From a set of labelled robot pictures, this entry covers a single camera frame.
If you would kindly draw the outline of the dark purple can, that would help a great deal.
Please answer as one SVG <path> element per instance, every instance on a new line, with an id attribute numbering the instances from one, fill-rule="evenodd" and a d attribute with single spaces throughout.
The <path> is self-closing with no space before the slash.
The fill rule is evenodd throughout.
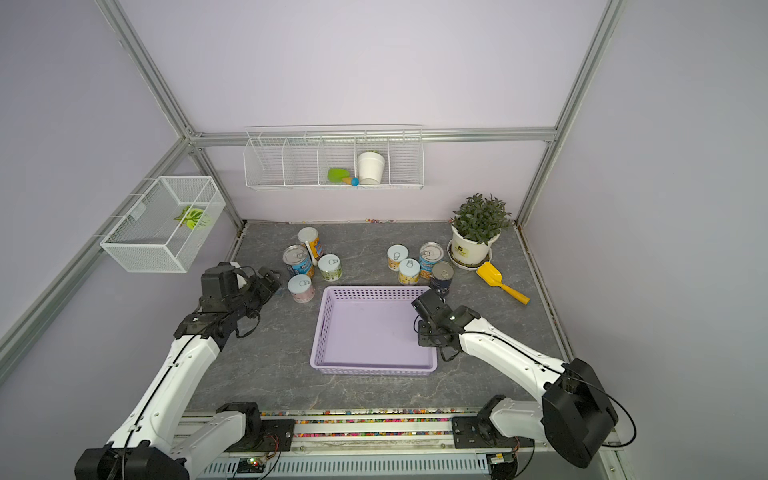
<path id="1" fill-rule="evenodd" d="M 454 278 L 454 268 L 447 261 L 440 261 L 432 266 L 430 288 L 438 295 L 445 298 L 450 293 L 450 287 Z"/>

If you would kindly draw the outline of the blue soup can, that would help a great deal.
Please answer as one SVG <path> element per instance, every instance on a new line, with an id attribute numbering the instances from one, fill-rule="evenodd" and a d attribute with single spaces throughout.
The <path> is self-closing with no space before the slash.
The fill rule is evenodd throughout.
<path id="1" fill-rule="evenodd" d="M 444 258 L 444 249 L 436 242 L 426 242 L 419 249 L 420 277 L 430 279 L 434 266 Z"/>
<path id="2" fill-rule="evenodd" d="M 307 275 L 312 277 L 314 275 L 312 257 L 305 246 L 288 246 L 283 252 L 282 260 L 291 276 Z"/>

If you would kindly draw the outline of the tall colourful snack tube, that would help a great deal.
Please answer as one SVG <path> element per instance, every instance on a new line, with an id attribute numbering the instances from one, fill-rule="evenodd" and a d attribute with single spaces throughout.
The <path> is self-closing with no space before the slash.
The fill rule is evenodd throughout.
<path id="1" fill-rule="evenodd" d="M 311 255 L 312 263 L 318 264 L 323 256 L 323 247 L 320 242 L 319 232 L 315 227 L 304 227 L 297 234 L 298 240 L 307 248 Z"/>

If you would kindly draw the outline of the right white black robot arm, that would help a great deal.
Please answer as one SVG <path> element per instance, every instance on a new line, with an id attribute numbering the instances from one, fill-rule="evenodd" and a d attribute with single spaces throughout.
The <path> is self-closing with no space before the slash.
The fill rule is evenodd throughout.
<path id="1" fill-rule="evenodd" d="M 491 398 L 474 416 L 453 422 L 457 448 L 502 448 L 518 440 L 545 442 L 564 460 L 586 468 L 604 446 L 619 416 L 594 369 L 581 359 L 565 362 L 511 338 L 476 311 L 453 310 L 435 291 L 411 302 L 423 347 L 450 347 L 494 367 L 537 402 L 518 407 L 505 395 Z"/>

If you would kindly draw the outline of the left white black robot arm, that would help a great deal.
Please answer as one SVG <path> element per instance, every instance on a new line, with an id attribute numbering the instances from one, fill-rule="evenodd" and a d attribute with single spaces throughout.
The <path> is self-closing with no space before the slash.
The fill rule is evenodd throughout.
<path id="1" fill-rule="evenodd" d="M 221 262 L 207 269 L 198 305 L 175 330 L 147 391 L 104 446 L 84 451 L 76 478 L 195 479 L 229 447 L 259 441 L 261 413 L 254 402 L 226 404 L 182 443 L 173 439 L 208 368 L 230 338 L 245 338 L 240 320 L 258 320 L 280 287 L 279 273 L 266 267 Z"/>

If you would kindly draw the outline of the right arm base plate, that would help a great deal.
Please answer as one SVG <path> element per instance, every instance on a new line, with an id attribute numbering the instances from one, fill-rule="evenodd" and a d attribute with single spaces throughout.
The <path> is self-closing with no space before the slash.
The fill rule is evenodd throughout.
<path id="1" fill-rule="evenodd" d="M 455 449 L 516 449 L 534 445 L 527 437 L 506 437 L 489 421 L 477 416 L 451 418 L 451 433 Z"/>

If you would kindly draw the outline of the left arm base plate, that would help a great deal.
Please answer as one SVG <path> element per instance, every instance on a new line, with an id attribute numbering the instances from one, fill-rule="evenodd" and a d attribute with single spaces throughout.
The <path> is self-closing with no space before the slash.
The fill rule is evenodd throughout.
<path id="1" fill-rule="evenodd" d="M 258 434 L 247 433 L 226 449 L 227 453 L 275 453 L 292 448 L 295 421 L 288 418 L 262 420 Z"/>

